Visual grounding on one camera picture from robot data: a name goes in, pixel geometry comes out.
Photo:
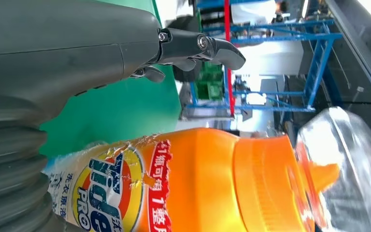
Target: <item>tide detergent bottle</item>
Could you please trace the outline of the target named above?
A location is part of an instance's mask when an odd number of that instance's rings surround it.
[[[203,128],[99,145],[44,172],[55,213],[91,232],[313,232],[340,170],[299,147]]]

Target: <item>yellow circle logo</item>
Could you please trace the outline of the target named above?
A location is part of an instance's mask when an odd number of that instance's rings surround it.
[[[73,188],[73,215],[87,231],[131,231],[143,197],[143,164],[133,147],[92,158]]]

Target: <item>blue metal frame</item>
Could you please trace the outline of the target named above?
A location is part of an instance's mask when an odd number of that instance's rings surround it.
[[[231,4],[240,0],[230,0]],[[211,0],[203,1],[198,5],[206,6],[208,3],[213,4],[217,2],[221,3],[221,6],[224,4],[223,0]],[[333,42],[336,39],[342,37],[340,33],[331,33],[329,30],[329,25],[334,24],[334,20],[323,20],[323,21],[305,21],[299,23],[275,23],[267,25],[254,25],[254,26],[232,26],[230,31],[240,31],[240,30],[251,30],[251,29],[271,29],[274,31],[280,31],[286,33],[282,36],[274,36],[267,38],[247,38],[247,39],[232,39],[231,42],[234,44],[256,44],[266,41],[314,41],[314,56],[312,58],[311,66],[307,75],[304,91],[296,92],[262,92],[262,91],[233,91],[233,96],[237,95],[246,95],[250,93],[256,94],[266,94],[269,96],[275,96],[275,98],[266,97],[267,100],[276,103],[276,106],[264,106],[264,105],[250,105],[242,104],[235,105],[236,110],[271,110],[271,111],[281,111],[281,112],[314,112],[313,103],[315,101],[316,93],[322,81],[322,77],[325,71],[325,68],[328,63],[328,58],[332,49]],[[209,34],[210,32],[224,31],[223,27],[207,28],[203,32]],[[189,108],[206,108],[206,109],[229,109],[230,102],[228,100],[229,89],[228,86],[228,77],[227,72],[224,73],[224,98],[223,103],[221,104],[198,104],[198,101],[194,98],[196,97],[194,84],[191,83],[191,95],[193,97],[192,104],[188,105]],[[302,106],[293,106],[289,103],[279,100],[279,96],[288,96],[288,97],[300,97],[302,98]]]
[[[266,0],[229,0],[229,4],[236,4],[236,3],[247,3],[247,2],[255,2],[255,1],[266,1]],[[214,8],[214,7],[221,7],[224,6],[224,0],[199,0],[197,3],[198,9],[203,8]]]

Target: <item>red pole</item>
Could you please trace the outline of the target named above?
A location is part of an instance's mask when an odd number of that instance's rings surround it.
[[[229,0],[224,0],[224,29],[225,29],[225,39],[231,41],[230,39],[230,23],[229,23]],[[232,94],[232,83],[231,83],[231,70],[227,69],[227,80],[228,80],[228,99],[229,99],[229,110],[231,111],[231,116],[234,116],[234,96]]]

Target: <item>clear plastic bag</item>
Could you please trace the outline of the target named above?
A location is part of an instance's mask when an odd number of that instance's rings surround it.
[[[320,194],[324,231],[371,232],[371,130],[358,116],[341,108],[323,111],[298,133],[318,165],[337,163],[339,179]]]

